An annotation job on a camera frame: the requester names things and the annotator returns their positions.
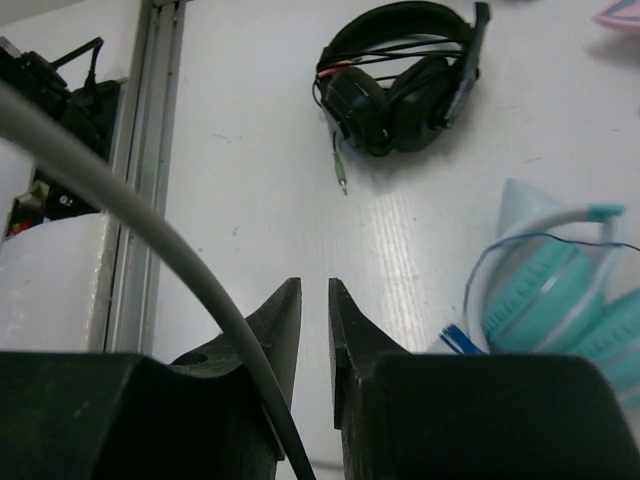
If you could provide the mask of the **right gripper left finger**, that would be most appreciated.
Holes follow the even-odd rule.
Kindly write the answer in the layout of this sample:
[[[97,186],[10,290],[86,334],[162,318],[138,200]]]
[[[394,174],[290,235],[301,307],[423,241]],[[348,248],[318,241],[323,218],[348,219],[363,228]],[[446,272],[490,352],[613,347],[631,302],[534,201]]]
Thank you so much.
[[[283,447],[226,335],[164,364],[5,352],[5,479],[271,479]]]

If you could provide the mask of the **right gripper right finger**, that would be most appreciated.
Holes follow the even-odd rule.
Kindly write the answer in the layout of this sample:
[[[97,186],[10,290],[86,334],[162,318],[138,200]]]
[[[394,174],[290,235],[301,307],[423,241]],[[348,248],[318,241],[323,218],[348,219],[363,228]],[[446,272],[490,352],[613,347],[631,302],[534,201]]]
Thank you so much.
[[[328,284],[334,425],[349,479],[635,479],[604,377],[563,355],[414,354]]]

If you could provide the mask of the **teal cat-ear headphones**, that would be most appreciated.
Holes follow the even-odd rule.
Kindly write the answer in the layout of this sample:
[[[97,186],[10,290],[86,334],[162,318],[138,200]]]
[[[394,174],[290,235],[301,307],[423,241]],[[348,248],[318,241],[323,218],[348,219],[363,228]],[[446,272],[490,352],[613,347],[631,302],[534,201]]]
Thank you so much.
[[[606,283],[625,238],[622,204],[561,203],[506,180],[497,238],[465,285],[462,318],[444,327],[438,354],[559,353],[591,361],[619,402],[639,407],[639,292],[613,301]]]

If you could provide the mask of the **pink blue cat-ear headphones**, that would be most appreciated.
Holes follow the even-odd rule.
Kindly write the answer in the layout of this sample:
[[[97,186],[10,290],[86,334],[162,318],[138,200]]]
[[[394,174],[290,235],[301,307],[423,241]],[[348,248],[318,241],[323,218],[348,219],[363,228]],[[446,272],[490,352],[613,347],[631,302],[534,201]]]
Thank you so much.
[[[614,1],[594,15],[592,20],[616,31],[639,32],[639,0]]]

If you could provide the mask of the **black gaming headset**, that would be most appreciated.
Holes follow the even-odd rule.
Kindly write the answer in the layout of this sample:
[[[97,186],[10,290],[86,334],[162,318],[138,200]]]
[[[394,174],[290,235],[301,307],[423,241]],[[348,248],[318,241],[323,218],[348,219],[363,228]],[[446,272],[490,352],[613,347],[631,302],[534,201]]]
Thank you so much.
[[[312,97],[340,140],[372,157],[411,153],[456,122],[480,77],[491,20],[488,3],[474,21],[430,1],[369,10],[343,27],[315,67]]]

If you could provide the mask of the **aluminium front rail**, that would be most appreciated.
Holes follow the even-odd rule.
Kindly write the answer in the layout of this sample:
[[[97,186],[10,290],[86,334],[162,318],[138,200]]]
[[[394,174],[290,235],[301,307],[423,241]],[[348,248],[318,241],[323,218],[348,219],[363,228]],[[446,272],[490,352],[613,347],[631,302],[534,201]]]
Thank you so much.
[[[113,173],[154,212],[165,213],[186,3],[143,1],[130,76],[113,137]],[[118,228],[105,349],[149,354],[160,260]]]

